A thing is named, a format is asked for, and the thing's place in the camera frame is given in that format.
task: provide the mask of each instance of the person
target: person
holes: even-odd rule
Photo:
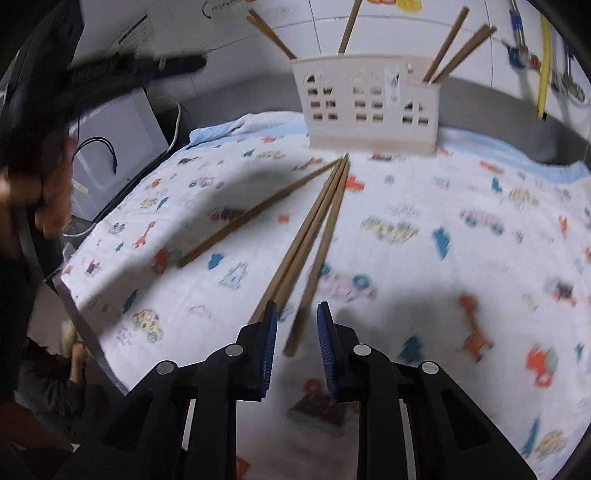
[[[35,418],[53,435],[80,444],[109,413],[100,385],[86,385],[87,350],[72,346],[70,359],[52,355],[30,338],[21,357],[18,392]]]
[[[27,265],[13,228],[11,206],[34,205],[42,199],[43,206],[35,212],[35,225],[46,238],[57,236],[70,219],[75,150],[76,142],[68,139],[60,166],[44,178],[0,174],[0,435],[29,449],[56,447],[70,452],[72,446],[49,432],[29,409],[14,400],[37,292],[27,286]]]

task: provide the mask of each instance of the chopstick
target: chopstick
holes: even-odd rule
[[[362,0],[355,0],[353,7],[351,7],[349,20],[347,21],[347,26],[343,32],[343,38],[340,41],[339,53],[345,53],[345,50],[347,49],[347,44],[351,38],[351,32],[353,31],[353,26],[355,25],[355,20],[357,19],[357,14],[359,13],[359,8],[361,7],[361,2]]]
[[[326,255],[329,251],[330,243],[335,232],[335,225],[339,217],[340,206],[343,202],[343,196],[345,195],[345,185],[347,183],[347,178],[349,177],[349,167],[350,164],[347,163],[345,171],[340,178],[339,186],[337,187],[335,193],[335,198],[333,199],[332,206],[330,207],[330,213],[326,221],[326,227],[324,227],[324,232],[322,233],[320,246],[318,248],[318,252],[316,253],[316,258],[314,259],[312,269],[310,270],[308,283],[306,284],[306,289],[304,290],[304,295],[301,299],[300,307],[295,316],[295,320],[291,325],[289,337],[285,343],[285,349],[283,352],[287,356],[294,356],[296,354],[301,342],[301,338],[304,335],[304,330],[306,329],[306,323],[310,315],[310,307],[316,293],[316,288],[318,287],[318,280],[320,279],[320,270],[326,261]]]
[[[236,219],[234,219],[234,221],[230,222],[229,224],[227,224],[226,226],[224,226],[222,229],[220,229],[216,233],[214,233],[212,236],[210,236],[209,238],[207,238],[206,240],[204,240],[200,245],[198,245],[197,247],[193,248],[190,252],[188,252],[185,256],[183,256],[177,262],[177,266],[179,268],[183,268],[185,265],[191,263],[199,255],[201,255],[202,253],[206,252],[212,246],[214,246],[216,243],[218,243],[219,241],[221,241],[224,238],[226,238],[228,235],[230,235],[230,233],[235,232],[236,230],[238,230],[241,226],[243,226],[244,224],[246,224],[247,222],[249,222],[250,220],[252,220],[254,217],[256,217],[257,215],[259,215],[265,209],[269,208],[274,203],[277,203],[279,200],[287,197],[293,191],[295,191],[295,190],[299,189],[300,187],[304,186],[310,180],[312,180],[313,178],[317,177],[318,175],[321,175],[326,170],[334,167],[337,164],[338,161],[339,160],[335,160],[335,161],[329,163],[328,165],[325,165],[323,167],[320,167],[318,170],[314,170],[312,173],[310,173],[310,174],[306,175],[305,177],[303,177],[303,178],[295,181],[294,183],[288,185],[287,187],[279,190],[279,192],[274,193],[269,198],[266,198],[265,200],[263,200],[259,204],[255,205],[250,210],[247,210],[242,215],[240,215]]]
[[[435,60],[433,60],[433,63],[431,64],[431,66],[427,70],[427,73],[425,74],[425,76],[423,78],[424,82],[428,83],[429,80],[431,80],[431,77],[433,77],[433,74],[439,68],[439,65],[440,65],[441,61],[443,60],[443,57],[445,56],[445,54],[449,50],[449,47],[452,45],[453,41],[456,39],[457,34],[460,31],[460,29],[464,23],[464,20],[468,16],[469,12],[470,12],[470,9],[468,7],[464,7],[460,11],[460,14],[457,16],[456,21],[452,25],[452,29],[449,31],[449,33],[447,35],[447,38],[443,42],[443,45],[441,45],[441,48],[439,49],[437,56],[435,56]]]
[[[342,165],[339,166],[339,169],[329,187],[329,190],[324,199],[322,200],[320,208],[318,209],[318,212],[316,213],[314,220],[312,221],[312,224],[310,225],[310,228],[306,233],[306,236],[301,242],[300,248],[298,249],[294,257],[293,262],[289,266],[287,272],[285,273],[285,276],[281,279],[281,284],[279,285],[275,297],[273,298],[275,304],[277,305],[277,312],[279,314],[281,314],[281,312],[285,308],[285,304],[289,299],[294,284],[300,276],[301,269],[304,267],[304,263],[306,262],[308,255],[310,255],[310,250],[312,250],[312,246],[314,245],[316,237],[318,236],[318,232],[320,231],[320,226],[324,221],[324,217],[329,211],[329,207],[333,201],[333,197],[335,195],[335,192],[337,191],[337,187],[340,186],[342,183],[343,189],[345,188],[346,177],[345,180],[342,181],[345,171],[347,171],[348,176],[349,159],[347,156],[345,156],[345,158],[343,159]]]
[[[318,197],[316,198],[314,205],[312,205],[312,208],[308,212],[308,215],[304,219],[304,222],[301,224],[301,227],[298,230],[297,234],[295,235],[294,239],[292,240],[291,245],[290,245],[289,249],[287,250],[287,253],[285,253],[283,260],[281,260],[281,263],[279,264],[279,267],[277,268],[275,275],[273,276],[273,278],[271,279],[271,282],[267,286],[267,289],[265,290],[265,293],[263,294],[261,301],[259,302],[254,313],[252,314],[252,317],[251,317],[250,321],[248,322],[249,325],[261,321],[262,314],[265,310],[265,306],[267,305],[267,301],[274,299],[275,293],[277,292],[279,285],[281,284],[281,280],[283,279],[283,277],[285,276],[285,273],[287,272],[287,269],[289,268],[289,266],[293,262],[293,259],[296,255],[297,251],[300,248],[302,240],[304,239],[304,237],[306,236],[306,233],[310,229],[310,225],[312,224],[312,221],[314,220],[314,217],[316,216],[316,212],[320,208],[320,205],[322,204],[324,197],[326,196],[327,192],[329,191],[330,185],[333,183],[333,180],[334,180],[335,176],[337,175],[337,171],[340,169],[340,166],[342,165],[342,163],[343,163],[343,159],[339,160],[336,167],[334,167],[333,171],[330,173],[329,178],[326,180],[326,182],[324,182],[324,186],[322,187],[322,190],[318,194]]]
[[[450,73],[453,72],[468,55],[480,47],[480,45],[482,45],[494,32],[496,32],[496,27],[489,27],[486,24],[481,26],[472,38],[464,44],[460,51],[456,53],[439,75],[435,77],[432,83],[439,83],[449,77]]]
[[[265,35],[267,38],[269,38],[269,40],[271,40],[275,45],[277,45],[281,50],[283,50],[285,55],[287,55],[290,60],[295,60],[297,58],[294,55],[294,53],[289,48],[287,48],[287,46],[281,41],[281,39],[276,35],[276,33],[273,32],[273,29],[267,24],[267,22],[265,22],[261,18],[261,16],[258,13],[256,13],[253,9],[250,9],[248,12],[251,16],[247,17],[246,19],[252,25],[257,27],[263,35]]]

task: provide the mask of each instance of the pink car print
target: pink car print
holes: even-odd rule
[[[318,292],[337,300],[354,301],[361,297],[373,300],[377,295],[377,288],[372,286],[368,275],[336,272],[325,263],[320,270]]]
[[[470,210],[469,212],[462,210],[460,212],[460,218],[466,222],[466,225],[471,228],[477,226],[490,227],[492,233],[495,235],[502,235],[505,231],[505,227],[501,222],[500,218],[492,213],[486,213],[481,210]]]

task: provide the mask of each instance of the hand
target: hand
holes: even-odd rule
[[[0,253],[10,258],[21,255],[12,224],[12,205],[31,205],[43,198],[44,205],[35,212],[35,225],[46,238],[57,236],[67,225],[72,211],[72,156],[75,150],[76,142],[69,138],[64,145],[60,166],[43,180],[37,176],[0,174]]]
[[[72,363],[73,364],[81,364],[86,362],[88,358],[88,352],[86,351],[86,347],[82,342],[76,342],[72,345]]]

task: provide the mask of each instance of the black cable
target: black cable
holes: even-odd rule
[[[78,145],[78,147],[76,148],[76,151],[74,152],[74,156],[76,156],[76,154],[82,150],[83,147],[93,143],[93,142],[100,142],[102,144],[105,144],[107,146],[107,148],[109,149],[109,151],[111,152],[111,155],[113,156],[113,174],[117,175],[117,166],[118,166],[118,162],[117,162],[117,154],[115,153],[115,148],[113,147],[113,144],[105,137],[90,137],[87,138],[86,140],[84,140],[80,145]]]

